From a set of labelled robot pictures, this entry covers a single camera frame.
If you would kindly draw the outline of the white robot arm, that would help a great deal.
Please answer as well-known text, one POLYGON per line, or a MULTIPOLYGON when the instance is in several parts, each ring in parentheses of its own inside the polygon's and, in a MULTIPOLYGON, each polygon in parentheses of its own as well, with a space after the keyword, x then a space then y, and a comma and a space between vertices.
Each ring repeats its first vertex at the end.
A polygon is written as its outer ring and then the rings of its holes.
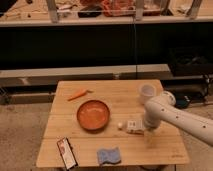
POLYGON ((174 107, 176 99, 169 91, 145 102, 143 124, 146 130, 155 130, 165 121, 213 147, 213 120, 174 107))

